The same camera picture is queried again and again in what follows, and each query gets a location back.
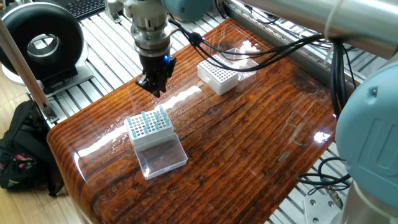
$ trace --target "glossy varnished tabletop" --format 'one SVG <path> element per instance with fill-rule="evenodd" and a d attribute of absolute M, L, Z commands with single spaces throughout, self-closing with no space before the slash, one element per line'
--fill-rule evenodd
<path fill-rule="evenodd" d="M 232 20 L 206 39 L 270 47 Z M 175 56 L 160 99 L 133 80 L 50 131 L 70 195 L 95 223 L 264 223 L 333 140 L 328 88 L 285 58 L 218 96 L 197 77 L 203 59 L 191 47 Z M 123 120 L 158 105 L 188 162 L 145 180 Z"/>

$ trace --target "pipette tip box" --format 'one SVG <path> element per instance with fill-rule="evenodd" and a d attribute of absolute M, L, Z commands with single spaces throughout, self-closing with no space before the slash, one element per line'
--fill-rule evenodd
<path fill-rule="evenodd" d="M 187 163 L 188 157 L 174 133 L 173 124 L 160 106 L 124 120 L 142 174 L 151 179 Z"/>

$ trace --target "black backpack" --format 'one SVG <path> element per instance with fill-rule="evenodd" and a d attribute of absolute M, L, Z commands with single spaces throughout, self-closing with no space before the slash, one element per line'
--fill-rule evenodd
<path fill-rule="evenodd" d="M 53 174 L 59 171 L 47 144 L 48 132 L 33 102 L 23 102 L 16 108 L 9 130 L 0 139 L 1 188 L 30 189 L 47 183 L 49 195 L 56 196 L 63 181 L 53 181 Z"/>

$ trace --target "cable bundle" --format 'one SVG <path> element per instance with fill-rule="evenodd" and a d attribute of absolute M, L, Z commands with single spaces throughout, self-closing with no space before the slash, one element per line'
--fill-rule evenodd
<path fill-rule="evenodd" d="M 177 21 L 175 21 L 173 19 L 170 19 L 169 22 L 178 27 L 179 31 L 181 31 L 182 34 L 189 40 L 192 47 L 198 52 L 198 54 L 203 59 L 207 60 L 210 64 L 212 64 L 213 66 L 216 66 L 218 68 L 223 68 L 223 69 L 232 70 L 232 71 L 236 71 L 236 72 L 253 72 L 253 71 L 257 71 L 257 70 L 266 68 L 267 66 L 272 65 L 275 62 L 278 62 L 282 58 L 285 58 L 286 56 L 288 56 L 291 53 L 295 52 L 296 50 L 302 48 L 303 46 L 311 44 L 312 42 L 314 42 L 316 40 L 321 40 L 324 38 L 323 35 L 317 34 L 317 35 L 313 35 L 310 37 L 302 38 L 296 42 L 292 42 L 291 44 L 275 47 L 275 48 L 270 49 L 265 52 L 254 52 L 254 53 L 236 53 L 235 52 L 234 53 L 234 52 L 227 52 L 224 50 L 217 49 L 216 47 L 212 46 L 209 42 L 205 41 L 201 37 L 200 34 L 197 34 L 196 32 L 188 32 L 181 26 L 181 24 L 179 24 Z M 245 56 L 248 56 L 249 58 L 257 58 L 257 57 L 262 57 L 265 55 L 270 55 L 270 56 L 267 57 L 266 59 L 264 59 L 262 62 L 260 62 L 259 65 L 256 65 L 251 68 L 238 69 L 238 68 L 233 68 L 228 65 L 225 65 L 222 62 L 215 59 L 205 49 L 203 49 L 203 47 L 200 45 L 202 43 L 221 54 L 245 55 Z"/>

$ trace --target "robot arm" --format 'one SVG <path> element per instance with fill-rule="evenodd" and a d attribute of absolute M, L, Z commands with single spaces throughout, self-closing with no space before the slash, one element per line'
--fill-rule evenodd
<path fill-rule="evenodd" d="M 136 84 L 160 97 L 166 92 L 167 79 L 172 76 L 176 58 L 170 55 L 170 36 L 175 27 L 167 22 L 167 12 L 183 21 L 201 19 L 212 5 L 212 0 L 110 0 L 108 15 L 117 20 L 123 8 L 132 18 L 131 35 L 142 64 L 142 76 Z"/>

